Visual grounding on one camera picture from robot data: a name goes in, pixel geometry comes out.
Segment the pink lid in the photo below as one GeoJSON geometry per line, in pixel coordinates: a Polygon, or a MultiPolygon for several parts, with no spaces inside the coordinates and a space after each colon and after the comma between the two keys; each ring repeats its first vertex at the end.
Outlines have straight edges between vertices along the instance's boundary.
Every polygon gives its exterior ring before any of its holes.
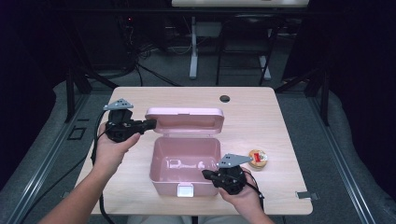
{"type": "Polygon", "coordinates": [[[152,107],[146,119],[156,119],[156,133],[220,133],[224,122],[219,108],[152,107]]]}

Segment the red object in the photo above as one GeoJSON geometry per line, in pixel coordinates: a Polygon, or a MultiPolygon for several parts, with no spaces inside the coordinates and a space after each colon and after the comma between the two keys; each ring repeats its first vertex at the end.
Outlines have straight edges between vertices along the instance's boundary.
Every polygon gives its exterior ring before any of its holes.
{"type": "Polygon", "coordinates": [[[262,160],[260,160],[260,154],[259,153],[254,153],[254,159],[255,159],[255,161],[256,162],[260,162],[260,161],[262,161],[262,160]]]}

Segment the pink box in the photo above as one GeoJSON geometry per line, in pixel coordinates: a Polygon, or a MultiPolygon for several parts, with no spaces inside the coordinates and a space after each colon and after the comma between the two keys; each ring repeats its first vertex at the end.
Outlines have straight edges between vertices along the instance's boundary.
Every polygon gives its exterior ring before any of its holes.
{"type": "Polygon", "coordinates": [[[216,195],[219,190],[204,179],[203,170],[218,170],[220,133],[224,116],[218,108],[152,107],[146,119],[156,119],[150,179],[161,195],[194,197],[216,195]]]}

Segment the white latch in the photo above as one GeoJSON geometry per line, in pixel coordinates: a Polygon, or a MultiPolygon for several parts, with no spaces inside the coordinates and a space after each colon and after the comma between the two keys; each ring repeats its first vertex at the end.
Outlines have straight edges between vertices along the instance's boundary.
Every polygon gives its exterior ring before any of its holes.
{"type": "Polygon", "coordinates": [[[177,185],[177,197],[193,197],[194,185],[192,183],[179,183],[177,185]]]}

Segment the chair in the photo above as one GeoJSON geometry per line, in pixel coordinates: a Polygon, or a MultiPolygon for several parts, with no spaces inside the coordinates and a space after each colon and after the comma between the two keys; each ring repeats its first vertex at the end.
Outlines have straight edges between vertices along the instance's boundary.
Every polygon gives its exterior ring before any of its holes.
{"type": "Polygon", "coordinates": [[[246,15],[240,14],[231,17],[222,24],[217,45],[218,67],[216,85],[219,85],[220,68],[260,68],[262,75],[259,85],[264,81],[264,74],[270,62],[271,53],[279,30],[284,26],[285,20],[271,15],[246,15]],[[226,53],[252,54],[265,57],[262,66],[221,66],[222,57],[226,53]]]}

